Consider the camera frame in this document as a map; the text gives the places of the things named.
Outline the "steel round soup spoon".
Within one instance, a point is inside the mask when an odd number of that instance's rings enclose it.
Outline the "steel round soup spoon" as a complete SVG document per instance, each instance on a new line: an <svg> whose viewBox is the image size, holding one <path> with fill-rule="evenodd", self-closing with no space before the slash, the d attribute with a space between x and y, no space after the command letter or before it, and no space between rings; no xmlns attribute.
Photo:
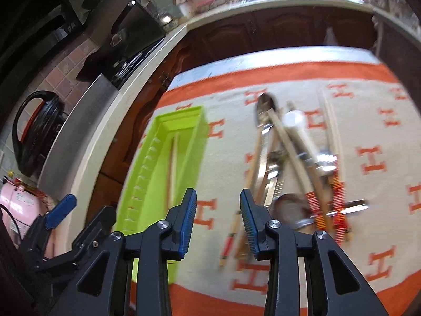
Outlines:
<svg viewBox="0 0 421 316"><path fill-rule="evenodd" d="M304 229L315 223L308 202L291 193L283 194L273 201L270 215L293 230Z"/></svg>

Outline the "white ceramic soup spoon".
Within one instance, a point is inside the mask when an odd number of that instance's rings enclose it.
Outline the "white ceramic soup spoon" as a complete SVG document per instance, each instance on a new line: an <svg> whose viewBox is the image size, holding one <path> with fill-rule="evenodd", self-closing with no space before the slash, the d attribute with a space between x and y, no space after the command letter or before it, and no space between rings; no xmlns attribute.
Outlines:
<svg viewBox="0 0 421 316"><path fill-rule="evenodd" d="M326 165L327 162L325 160L327 157L320 152L315 141L306 129L306 116L304 112L297 109L288 111L282 117L282 124L295 144L301 151L308 155L316 166L321 167Z"/></svg>

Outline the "brown bamboo chopstick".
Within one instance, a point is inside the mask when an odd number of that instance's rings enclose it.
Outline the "brown bamboo chopstick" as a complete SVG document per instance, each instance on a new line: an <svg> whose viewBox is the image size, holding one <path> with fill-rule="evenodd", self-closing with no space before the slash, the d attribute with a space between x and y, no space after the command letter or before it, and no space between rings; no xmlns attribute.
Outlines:
<svg viewBox="0 0 421 316"><path fill-rule="evenodd" d="M274 112L273 109L270 109L267 112L267 115L272 121L273 126L278 134L278 137L286 149L286 152L288 154L292 167L295 171L295 175L298 180L298 183L300 184L300 187L306 198L306 201L308 202L310 206L310 210L315 215L315 223L316 223L317 229L331 232L333 230L333 227L332 227L332 223L329 217L326 216L325 207L320 205L318 196L314 191L313 185L310 181L307 171L303 163L301 162L301 160L298 158L298 154L282 122L280 121L277 113Z"/></svg>

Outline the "pale red-banded chopstick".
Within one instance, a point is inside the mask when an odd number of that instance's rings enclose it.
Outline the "pale red-banded chopstick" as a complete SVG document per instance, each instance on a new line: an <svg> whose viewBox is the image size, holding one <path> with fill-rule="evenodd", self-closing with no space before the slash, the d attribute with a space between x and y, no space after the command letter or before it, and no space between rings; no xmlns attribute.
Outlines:
<svg viewBox="0 0 421 316"><path fill-rule="evenodd" d="M338 130L338 122L333 111L333 106L321 88L318 89L318 97L325 119L330 154L335 158L333 164L335 168L330 179L330 185L333 190L333 211L335 212L333 215L335 241L338 245L341 245L343 241L348 241L348 232L350 230L350 226L344 213L345 180L343 174L343 165L341 164L343 155L341 150L340 134Z"/></svg>

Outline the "pink gas cylinder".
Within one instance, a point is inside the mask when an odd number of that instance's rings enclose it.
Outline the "pink gas cylinder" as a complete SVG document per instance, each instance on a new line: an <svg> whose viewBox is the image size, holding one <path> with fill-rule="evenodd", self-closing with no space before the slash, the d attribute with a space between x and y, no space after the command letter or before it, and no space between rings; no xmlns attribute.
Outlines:
<svg viewBox="0 0 421 316"><path fill-rule="evenodd" d="M1 205L9 211L2 211L3 222L13 244L19 247L31 224L39 215L44 215L48 207L19 180L15 183L4 176L2 184Z"/></svg>

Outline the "lime green utensil tray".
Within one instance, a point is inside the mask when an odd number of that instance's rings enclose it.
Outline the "lime green utensil tray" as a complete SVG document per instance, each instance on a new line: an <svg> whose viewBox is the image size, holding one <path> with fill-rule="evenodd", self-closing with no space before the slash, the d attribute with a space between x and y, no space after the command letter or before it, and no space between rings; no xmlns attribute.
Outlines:
<svg viewBox="0 0 421 316"><path fill-rule="evenodd" d="M182 201L186 189L196 186L209 130L202 106L153 117L123 185L114 230L124 235L140 233L167 215L168 159L176 132L179 142L173 206Z"/></svg>

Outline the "stainless steel counter panel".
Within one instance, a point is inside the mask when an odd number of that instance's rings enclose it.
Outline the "stainless steel counter panel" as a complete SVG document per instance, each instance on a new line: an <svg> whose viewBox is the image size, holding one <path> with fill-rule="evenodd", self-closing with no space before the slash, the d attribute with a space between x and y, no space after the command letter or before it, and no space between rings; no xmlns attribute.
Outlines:
<svg viewBox="0 0 421 316"><path fill-rule="evenodd" d="M38 178L38 190L53 200L60 200L71 192L87 146L117 93L117 88L104 75L88 87L48 152Z"/></svg>

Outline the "medium steel spoon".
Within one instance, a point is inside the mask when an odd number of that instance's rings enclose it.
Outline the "medium steel spoon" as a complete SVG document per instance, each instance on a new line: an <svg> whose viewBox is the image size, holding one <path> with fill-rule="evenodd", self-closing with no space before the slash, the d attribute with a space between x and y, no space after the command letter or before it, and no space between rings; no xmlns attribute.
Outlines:
<svg viewBox="0 0 421 316"><path fill-rule="evenodd" d="M265 192L263 194L264 208L269 209L273 202L275 194L282 190L283 172L285 162L287 159L288 155L285 149L278 149L276 151L272 151L268 155L266 170L267 183L265 185Z"/></svg>

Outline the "steel fork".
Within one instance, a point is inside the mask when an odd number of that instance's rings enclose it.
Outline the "steel fork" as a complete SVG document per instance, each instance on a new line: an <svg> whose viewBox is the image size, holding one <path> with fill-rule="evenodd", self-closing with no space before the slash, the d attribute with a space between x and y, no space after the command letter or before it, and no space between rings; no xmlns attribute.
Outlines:
<svg viewBox="0 0 421 316"><path fill-rule="evenodd" d="M315 164L319 176L328 176L337 169L337 158L330 153L322 153L306 128L306 115L296 109L292 101L287 102L288 111L282 123L296 146L303 151L308 160Z"/></svg>

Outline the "large steel spoon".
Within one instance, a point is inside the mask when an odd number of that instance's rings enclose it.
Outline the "large steel spoon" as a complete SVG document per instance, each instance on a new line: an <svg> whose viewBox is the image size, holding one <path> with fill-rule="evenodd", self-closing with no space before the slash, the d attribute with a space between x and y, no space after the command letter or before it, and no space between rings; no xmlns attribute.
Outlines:
<svg viewBox="0 0 421 316"><path fill-rule="evenodd" d="M256 106L256 118L258 123L258 132L260 136L260 152L258 159L258 172L255 179L255 199L263 206L265 185L267 183L267 160L270 152L275 151L277 143L276 138L271 140L270 130L273 128L272 121L266 114L270 109L276 110L273 98L263 93L258 97Z"/></svg>

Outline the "black gas stove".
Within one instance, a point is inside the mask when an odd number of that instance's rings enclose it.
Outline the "black gas stove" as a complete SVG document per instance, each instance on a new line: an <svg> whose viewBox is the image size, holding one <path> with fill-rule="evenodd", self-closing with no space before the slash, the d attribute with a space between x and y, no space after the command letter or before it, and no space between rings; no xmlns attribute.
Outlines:
<svg viewBox="0 0 421 316"><path fill-rule="evenodd" d="M76 80L91 83L103 75L116 88L166 35L139 0L101 0L88 17L86 31L98 49L87 56Z"/></svg>

